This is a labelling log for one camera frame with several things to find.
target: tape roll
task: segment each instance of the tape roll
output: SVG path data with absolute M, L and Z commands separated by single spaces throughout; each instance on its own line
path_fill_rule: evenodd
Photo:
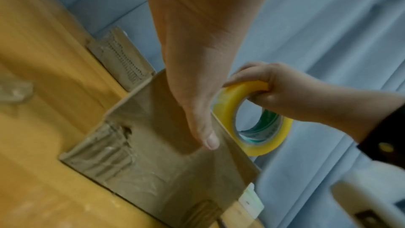
M 251 129 L 237 131 L 236 113 L 242 102 L 258 91 L 268 91 L 268 83 L 251 81 L 221 91 L 213 113 L 248 156 L 260 156 L 277 148 L 287 137 L 292 119 L 264 110 Z

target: person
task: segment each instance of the person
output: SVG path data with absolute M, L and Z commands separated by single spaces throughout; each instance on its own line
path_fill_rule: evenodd
M 361 149 L 373 159 L 401 162 L 403 155 L 392 154 L 390 147 L 404 152 L 398 128 L 405 119 L 402 95 L 330 85 L 287 65 L 262 62 L 247 63 L 227 80 L 264 1 L 149 0 L 168 84 L 193 136 L 208 149 L 218 148 L 211 124 L 214 96 L 223 86 L 260 80 L 269 83 L 269 91 L 253 96 L 255 104 L 295 120 L 334 127 L 362 142 Z M 382 141 L 389 142 L 385 153 L 379 147 Z

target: wooden table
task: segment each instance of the wooden table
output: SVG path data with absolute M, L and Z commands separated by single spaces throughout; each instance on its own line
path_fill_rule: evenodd
M 53 0 L 0 0 L 0 28 L 0 73 L 35 86 L 27 103 L 0 105 L 0 226 L 165 227 L 57 159 L 126 95 L 82 46 L 84 29 Z M 223 217 L 253 222 L 239 203 Z

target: brown cardboard box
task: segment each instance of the brown cardboard box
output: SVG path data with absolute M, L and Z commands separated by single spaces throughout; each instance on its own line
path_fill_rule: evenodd
M 214 116 L 212 123 L 215 151 L 192 137 L 161 72 L 60 159 L 173 228 L 207 228 L 259 173 Z

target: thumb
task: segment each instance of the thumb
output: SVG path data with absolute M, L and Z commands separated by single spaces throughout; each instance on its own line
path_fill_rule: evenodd
M 275 106 L 275 97 L 271 93 L 262 93 L 249 97 L 249 101 L 271 111 Z
M 219 139 L 214 133 L 209 106 L 183 107 L 191 134 L 210 150 L 219 147 Z

